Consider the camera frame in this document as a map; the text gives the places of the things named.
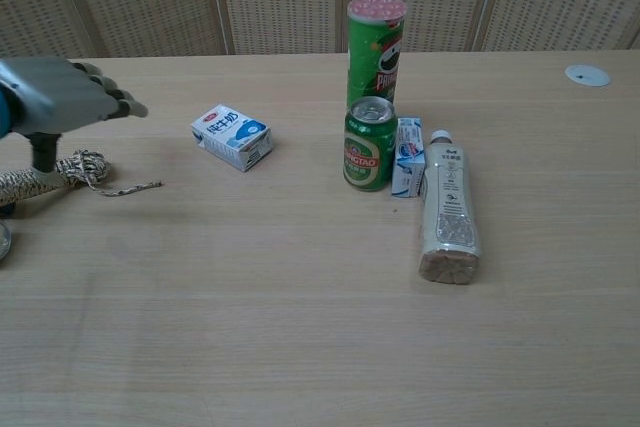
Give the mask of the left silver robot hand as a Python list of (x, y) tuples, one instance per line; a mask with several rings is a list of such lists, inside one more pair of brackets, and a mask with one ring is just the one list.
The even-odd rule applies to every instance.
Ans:
[(60, 187), (55, 172), (62, 134), (135, 116), (148, 109), (93, 64), (60, 57), (1, 60), (1, 135), (17, 133), (32, 147), (31, 171), (47, 186)]

